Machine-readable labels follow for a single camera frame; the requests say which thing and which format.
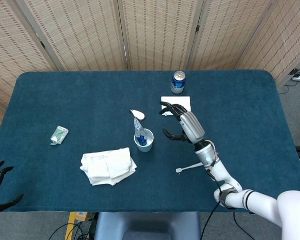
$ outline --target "table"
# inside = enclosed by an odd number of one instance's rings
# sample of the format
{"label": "table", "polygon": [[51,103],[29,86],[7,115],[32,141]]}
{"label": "table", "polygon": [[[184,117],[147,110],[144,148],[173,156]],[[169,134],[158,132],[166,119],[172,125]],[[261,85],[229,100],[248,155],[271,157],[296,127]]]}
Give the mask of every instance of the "table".
{"label": "table", "polygon": [[[229,173],[243,188],[272,197],[300,190],[300,162],[272,76],[261,70],[185,71],[180,96],[212,140]],[[173,71],[27,72],[21,74],[0,128],[0,161],[14,166],[1,202],[24,193],[10,211],[211,211],[216,189],[191,144],[167,139],[176,119],[158,114],[161,96],[173,96]],[[154,134],[150,152],[135,146],[133,116]],[[64,142],[50,146],[61,125]],[[130,147],[136,173],[117,185],[91,186],[82,154]]]}

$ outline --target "gray carpet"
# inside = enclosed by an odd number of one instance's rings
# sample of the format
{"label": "gray carpet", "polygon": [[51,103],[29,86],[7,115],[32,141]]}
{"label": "gray carpet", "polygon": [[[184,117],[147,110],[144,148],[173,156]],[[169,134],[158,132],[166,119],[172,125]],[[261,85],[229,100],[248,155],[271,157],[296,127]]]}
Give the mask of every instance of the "gray carpet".
{"label": "gray carpet", "polygon": [[[279,92],[284,93],[284,86]],[[296,145],[300,146],[300,82],[289,87],[286,94],[280,95],[290,130]],[[205,223],[209,213],[201,213],[201,223]],[[2,212],[0,213],[0,240],[48,240],[56,228],[67,223],[69,213],[65,212]],[[256,240],[280,240],[281,229],[259,216],[238,213],[238,223]],[[88,223],[83,224],[88,231]],[[63,240],[66,227],[63,227],[52,240]],[[231,213],[215,213],[204,234],[206,240],[248,240],[250,239],[234,223]]]}

